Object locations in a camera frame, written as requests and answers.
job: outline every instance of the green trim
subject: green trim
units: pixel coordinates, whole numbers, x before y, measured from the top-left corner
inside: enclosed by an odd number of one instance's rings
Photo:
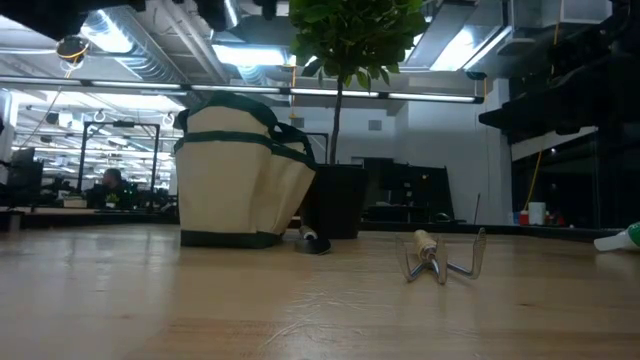
[[[282,235],[258,231],[250,233],[216,233],[208,231],[180,231],[180,246],[185,247],[231,247],[264,249],[282,243]]]
[[[631,239],[636,246],[640,247],[640,222],[629,226],[627,234],[629,234],[629,239]]]
[[[273,111],[265,104],[228,91],[214,91],[208,101],[205,101],[189,112],[189,117],[210,106],[224,106],[230,109],[248,112],[256,118],[256,120],[269,128],[269,130],[273,129],[278,123],[278,118],[276,118]]]
[[[207,131],[190,133],[186,134],[182,139],[178,140],[173,149],[176,153],[178,153],[178,151],[180,151],[180,149],[184,146],[185,142],[199,143],[211,141],[242,142],[264,145],[268,147],[271,150],[271,153],[274,155],[283,156],[301,162],[305,164],[309,169],[314,171],[317,169],[317,165],[313,157],[290,149],[287,146],[282,145],[264,135],[254,133],[244,133],[237,131]]]
[[[274,140],[283,144],[300,142],[304,146],[304,151],[307,153],[307,155],[315,160],[315,156],[313,155],[313,148],[311,148],[311,143],[309,142],[307,134],[291,125],[287,125],[284,123],[278,123],[277,127],[281,131],[271,132],[271,137]]]

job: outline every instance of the ceiling light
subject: ceiling light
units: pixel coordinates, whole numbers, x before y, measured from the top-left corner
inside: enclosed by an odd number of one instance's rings
[[[292,95],[325,95],[325,96],[337,96],[338,90],[329,90],[329,89],[291,89]],[[345,90],[342,92],[343,96],[346,97],[367,97],[367,98],[377,98],[379,93],[372,91],[350,91]]]
[[[12,150],[16,151],[20,148],[13,146]],[[63,153],[63,154],[80,154],[80,149],[68,149],[68,148],[54,148],[54,147],[36,147],[35,151],[43,153]],[[85,154],[88,155],[129,155],[135,156],[140,159],[152,159],[153,152],[149,151],[135,151],[135,150],[100,150],[100,149],[87,149]],[[158,152],[158,159],[169,159],[171,157],[170,152]]]
[[[431,65],[431,71],[456,71],[474,54],[473,34],[462,29],[447,45],[438,59]]]
[[[80,80],[58,79],[58,78],[22,77],[22,76],[0,76],[0,83],[42,84],[42,85],[60,85],[60,86],[78,86],[78,85],[82,85]]]
[[[225,86],[225,85],[193,85],[191,87],[196,91],[231,91],[240,93],[257,93],[257,94],[279,94],[280,89],[262,86]]]
[[[325,89],[291,89],[292,95],[327,95],[336,96],[338,90],[325,90]]]
[[[493,39],[487,46],[482,48],[482,50],[480,50],[473,58],[471,58],[471,60],[469,60],[469,62],[464,65],[463,69],[465,70],[471,69],[473,65],[475,65],[478,61],[480,61],[483,57],[485,57],[489,53],[489,51],[491,51],[491,49],[496,47],[496,45],[498,45],[505,37],[507,37],[507,35],[509,35],[512,30],[513,28],[511,26],[505,27],[500,32],[500,34],[498,34],[498,36],[495,37],[495,39]]]
[[[105,130],[105,129],[99,129],[99,128],[98,128],[97,126],[95,126],[95,125],[91,125],[91,126],[89,126],[89,130],[92,130],[92,131],[94,131],[94,132],[95,132],[95,131],[97,131],[97,132],[99,132],[99,133],[100,133],[100,134],[102,134],[102,135],[111,136],[111,133],[110,133],[110,132],[108,132],[108,131],[107,131],[107,130]]]
[[[180,112],[184,106],[164,95],[96,94],[98,99],[117,104],[124,109],[154,110],[157,112]]]
[[[348,97],[369,97],[369,98],[377,98],[379,93],[375,91],[367,92],[367,91],[343,91],[342,95]]]
[[[473,103],[476,101],[472,96],[452,96],[452,95],[432,95],[432,94],[407,94],[390,93],[389,99],[396,100],[418,100],[418,101],[440,101],[440,102],[460,102]]]
[[[91,14],[91,17],[99,17],[101,24],[100,30],[96,31],[86,24],[82,25],[80,32],[86,36],[92,43],[106,52],[111,53],[127,53],[133,50],[133,43],[118,28],[111,18],[103,11],[98,10]]]
[[[279,48],[213,45],[213,50],[220,62],[236,66],[285,65]]]
[[[131,88],[162,89],[162,90],[180,89],[180,84],[147,83],[147,82],[139,82],[139,81],[102,81],[102,80],[96,80],[96,81],[93,81],[92,84],[94,86],[123,87],[123,88],[127,88],[127,89],[131,89]]]
[[[114,144],[122,145],[122,146],[127,146],[127,144],[129,144],[127,140],[122,138],[108,138],[107,141],[112,142]]]

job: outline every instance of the desk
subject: desk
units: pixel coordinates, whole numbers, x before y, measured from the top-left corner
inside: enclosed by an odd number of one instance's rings
[[[406,284],[394,233],[325,256],[294,234],[266,250],[180,248],[175,225],[0,234],[3,358],[640,357],[633,254],[490,235],[478,280]],[[473,235],[443,236],[469,259]]]

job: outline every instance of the metal frame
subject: metal frame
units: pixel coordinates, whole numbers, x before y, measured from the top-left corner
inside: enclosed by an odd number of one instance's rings
[[[88,130],[92,125],[112,125],[114,127],[118,127],[118,125],[122,124],[122,121],[105,121],[105,122],[97,122],[97,121],[87,121],[84,123],[84,130],[82,131],[82,147],[80,150],[80,165],[78,167],[78,192],[82,192],[82,176],[84,175],[84,158],[87,150],[87,140],[88,139]],[[151,169],[151,197],[149,199],[149,208],[153,208],[153,194],[155,193],[155,185],[156,185],[156,168],[158,166],[158,146],[160,143],[160,125],[159,124],[151,124],[151,123],[126,123],[128,126],[150,126],[156,129],[156,136],[154,141],[153,148],[153,165]]]

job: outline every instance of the small black object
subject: small black object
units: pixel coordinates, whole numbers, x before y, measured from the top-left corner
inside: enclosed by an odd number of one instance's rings
[[[47,122],[47,124],[58,125],[58,121],[60,120],[60,114],[50,112],[47,114],[44,120]]]
[[[134,123],[133,121],[114,121],[113,122],[113,127],[120,127],[120,128],[133,128],[136,126],[136,123]]]
[[[296,240],[296,251],[303,254],[324,255],[331,250],[331,242],[324,237],[318,237],[313,229],[306,225],[300,226],[300,239]]]
[[[482,81],[487,78],[487,74],[475,71],[465,71],[465,75],[471,80]]]
[[[324,255],[331,251],[331,242],[326,238],[300,238],[296,240],[296,251],[303,254]]]
[[[84,60],[89,42],[78,35],[68,35],[58,42],[56,53],[61,60],[78,65]]]

